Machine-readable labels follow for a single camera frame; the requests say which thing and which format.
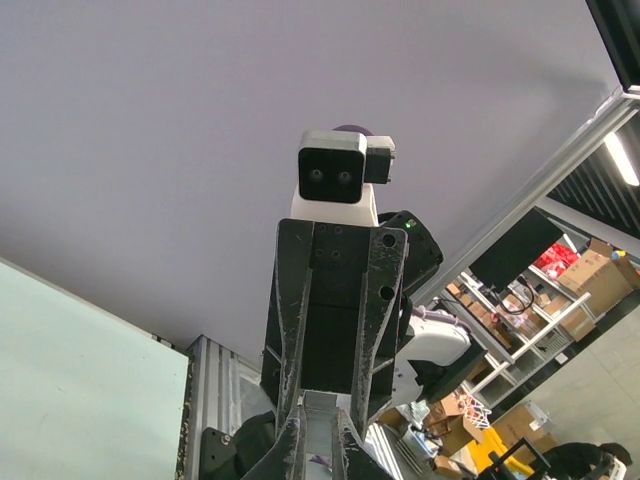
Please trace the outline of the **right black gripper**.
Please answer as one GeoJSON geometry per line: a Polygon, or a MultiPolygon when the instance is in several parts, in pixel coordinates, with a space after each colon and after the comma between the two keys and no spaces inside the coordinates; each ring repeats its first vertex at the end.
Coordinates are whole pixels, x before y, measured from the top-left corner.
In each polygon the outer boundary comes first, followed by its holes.
{"type": "Polygon", "coordinates": [[[408,210],[379,219],[377,227],[278,224],[260,380],[278,400],[277,425],[299,389],[351,394],[364,437],[391,399],[422,398],[440,375],[431,341],[410,324],[410,297],[438,271],[442,250],[408,210]]]}

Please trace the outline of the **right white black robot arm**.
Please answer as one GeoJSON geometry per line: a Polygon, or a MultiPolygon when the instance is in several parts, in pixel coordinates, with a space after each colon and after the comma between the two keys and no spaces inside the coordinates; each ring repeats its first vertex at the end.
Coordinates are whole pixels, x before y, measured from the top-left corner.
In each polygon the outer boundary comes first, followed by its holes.
{"type": "Polygon", "coordinates": [[[460,320],[414,308],[405,275],[441,263],[406,213],[380,226],[285,218],[277,227],[260,386],[269,412],[201,437],[203,479],[385,479],[365,445],[386,410],[447,396],[481,346],[460,320]]]}

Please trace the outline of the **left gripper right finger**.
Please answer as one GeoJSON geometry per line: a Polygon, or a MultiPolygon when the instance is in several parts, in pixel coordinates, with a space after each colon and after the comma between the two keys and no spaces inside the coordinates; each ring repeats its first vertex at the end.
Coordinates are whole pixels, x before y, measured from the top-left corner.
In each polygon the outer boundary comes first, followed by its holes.
{"type": "Polygon", "coordinates": [[[331,433],[332,478],[339,480],[392,480],[370,455],[347,413],[336,408],[331,433]]]}

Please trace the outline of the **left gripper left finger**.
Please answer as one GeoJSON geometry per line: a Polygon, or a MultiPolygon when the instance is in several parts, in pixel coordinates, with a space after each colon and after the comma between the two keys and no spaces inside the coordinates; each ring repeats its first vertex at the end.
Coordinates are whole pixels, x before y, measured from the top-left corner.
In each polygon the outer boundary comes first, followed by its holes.
{"type": "Polygon", "coordinates": [[[307,418],[302,405],[291,410],[270,450],[242,480],[303,480],[306,475],[307,418]]]}

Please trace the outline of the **grey staple strip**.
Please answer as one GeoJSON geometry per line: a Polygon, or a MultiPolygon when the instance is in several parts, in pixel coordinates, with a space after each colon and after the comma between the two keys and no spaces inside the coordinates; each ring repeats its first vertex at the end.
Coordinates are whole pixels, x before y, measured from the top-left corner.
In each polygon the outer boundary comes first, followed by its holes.
{"type": "Polygon", "coordinates": [[[304,390],[301,406],[306,416],[305,452],[325,459],[332,457],[333,419],[339,395],[332,392],[304,390]]]}

